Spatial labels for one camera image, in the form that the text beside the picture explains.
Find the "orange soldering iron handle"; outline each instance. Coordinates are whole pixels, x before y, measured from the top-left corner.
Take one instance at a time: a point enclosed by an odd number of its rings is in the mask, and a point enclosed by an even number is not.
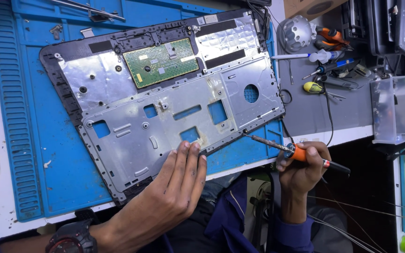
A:
[[[301,162],[307,162],[306,151],[304,149],[299,148],[295,143],[293,143],[293,155],[289,158]]]

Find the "desk surface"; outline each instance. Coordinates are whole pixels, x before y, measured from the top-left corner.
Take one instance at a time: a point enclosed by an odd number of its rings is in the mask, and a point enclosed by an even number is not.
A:
[[[275,2],[274,5],[270,8],[276,18],[284,17],[284,8],[283,2]],[[352,141],[355,139],[363,138],[373,134],[373,130],[371,126],[364,126],[364,127],[355,127],[352,129],[343,129],[343,130],[336,130],[334,132],[334,138],[332,140],[331,145],[336,145],[340,143],[344,143],[347,141]],[[329,141],[331,132],[330,130],[325,132],[319,132],[316,134],[308,134],[308,135],[299,135],[295,136],[295,141]],[[38,227],[42,227],[47,223],[56,223],[64,220],[68,220],[74,218],[75,215],[73,213],[68,213],[65,215],[50,217],[50,218],[41,218],[34,221],[29,222],[17,222],[17,217],[15,213],[15,203],[14,203],[14,195],[12,191],[12,180],[10,175],[9,163],[8,163],[8,155],[6,151],[6,143],[5,143],[5,135],[4,135],[4,127],[2,122],[2,115],[1,115],[1,108],[0,108],[0,237],[20,233],[23,231],[36,229]],[[250,169],[256,166],[260,166],[263,164],[268,164],[273,162],[272,159],[262,160],[254,164],[248,164],[245,166],[241,166],[238,168],[234,168],[228,171],[219,172],[216,174],[209,175],[207,177],[208,180],[212,178],[216,178],[219,176],[227,175],[230,173],[234,173],[237,171],[243,171],[246,169]],[[95,207],[92,207],[94,211],[103,210],[109,207],[114,206],[113,202],[101,204]]]

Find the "sticker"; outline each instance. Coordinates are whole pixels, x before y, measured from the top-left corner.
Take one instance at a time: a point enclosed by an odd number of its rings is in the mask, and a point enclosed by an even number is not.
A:
[[[218,22],[216,14],[204,16],[207,24]]]
[[[142,77],[140,76],[140,74],[137,74],[137,78],[139,79],[139,82],[143,82]]]
[[[194,55],[190,55],[190,56],[181,58],[180,61],[186,62],[186,61],[193,60],[193,59],[195,59],[195,56],[194,56]]]
[[[196,20],[198,20],[199,25],[204,25],[206,22],[204,22],[204,17],[199,17]]]

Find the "blue silicone mat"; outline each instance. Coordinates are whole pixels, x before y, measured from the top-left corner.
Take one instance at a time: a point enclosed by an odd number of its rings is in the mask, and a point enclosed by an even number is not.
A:
[[[220,10],[171,0],[77,0],[116,10],[126,22],[92,22],[87,12],[49,0],[0,0],[0,101],[12,173],[17,218],[49,217],[111,201],[111,197],[45,74],[38,54],[48,44],[186,19]],[[60,24],[60,38],[50,30]],[[273,41],[268,41],[274,54]],[[254,131],[282,143],[278,121]],[[208,174],[277,155],[276,149],[243,138],[208,157]]]

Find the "electronic device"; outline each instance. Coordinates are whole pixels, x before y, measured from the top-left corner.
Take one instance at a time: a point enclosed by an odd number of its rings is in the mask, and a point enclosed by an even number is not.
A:
[[[209,155],[285,110],[250,9],[44,47],[40,60],[118,205],[183,140]]]

